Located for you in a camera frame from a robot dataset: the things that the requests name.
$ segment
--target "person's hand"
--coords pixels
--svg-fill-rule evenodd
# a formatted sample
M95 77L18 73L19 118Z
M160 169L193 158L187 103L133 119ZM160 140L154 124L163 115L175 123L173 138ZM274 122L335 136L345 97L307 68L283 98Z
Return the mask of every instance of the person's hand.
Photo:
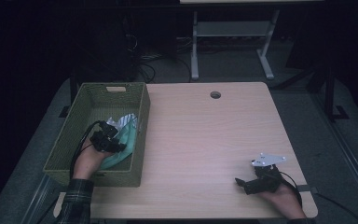
M288 219L306 218L296 195L284 184L280 184L274 193L265 191L258 195L272 203Z
M85 149L77 158L73 179L90 179L92 174L100 168L103 159L113 155L110 152L97 151L88 138L82 148Z

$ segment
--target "black device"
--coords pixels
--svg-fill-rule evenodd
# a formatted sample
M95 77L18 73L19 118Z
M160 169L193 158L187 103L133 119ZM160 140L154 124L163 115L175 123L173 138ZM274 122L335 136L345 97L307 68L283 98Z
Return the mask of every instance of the black device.
M235 178L237 184L245 189L246 194L256 194L263 191L275 192L283 181L283 177L275 164L255 166L257 179L245 182Z
M94 132L89 139L97 151L119 152L126 148L125 144L118 142L115 138L117 129L104 121L99 122L101 130Z

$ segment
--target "sleeve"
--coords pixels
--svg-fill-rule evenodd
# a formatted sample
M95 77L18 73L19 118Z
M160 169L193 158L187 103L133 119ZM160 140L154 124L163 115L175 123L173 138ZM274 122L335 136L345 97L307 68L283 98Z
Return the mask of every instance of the sleeve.
M90 180L72 179L57 216L57 224L89 224L90 203L94 183Z
M299 219L291 219L287 221L287 224L316 224L316 221L311 218L299 218Z

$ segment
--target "gray carpet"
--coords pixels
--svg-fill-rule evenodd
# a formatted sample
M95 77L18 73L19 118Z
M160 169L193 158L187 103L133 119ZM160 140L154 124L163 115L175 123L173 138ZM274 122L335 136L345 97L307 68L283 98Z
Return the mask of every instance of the gray carpet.
M272 43L268 59L276 75L274 80L265 79L253 50L255 46L251 45L241 50L201 54L198 82L263 81L269 86L276 85L299 72L284 67L291 46L288 42ZM189 65L189 54L181 54L179 57ZM160 60L149 65L156 69L156 83L188 81L189 73L182 63ZM309 185L322 195L348 207L358 216L358 184L332 132L332 128L339 130L358 160L358 108L348 90L337 82L335 103L344 107L350 119L330 123L320 107L323 92L316 95L307 93L305 85L308 80L304 78L284 91L272 91L273 100ZM59 115L69 103L69 81L66 81L51 102L21 161L1 193L0 223L21 223L25 215L28 216L25 219L30 220L29 223L36 223L58 196L58 192L64 190L54 181L43 179L42 168L64 121ZM48 188L35 195L42 180L47 181ZM318 196L314 196L314 199L319 209L319 215L316 217L318 224L358 223L336 205ZM52 213L49 212L43 223L52 220ZM285 223L284 219L260 221L265 224Z

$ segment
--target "green plastic basket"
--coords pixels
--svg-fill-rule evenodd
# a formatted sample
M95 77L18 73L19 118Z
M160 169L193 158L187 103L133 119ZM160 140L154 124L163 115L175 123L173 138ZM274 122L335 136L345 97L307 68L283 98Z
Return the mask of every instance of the green plastic basket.
M100 187L139 187L149 109L150 98L144 83L83 83L43 171L57 182L68 185L71 159L91 123L111 117L118 120L133 113L138 123L132 154L112 168L96 172L92 180Z

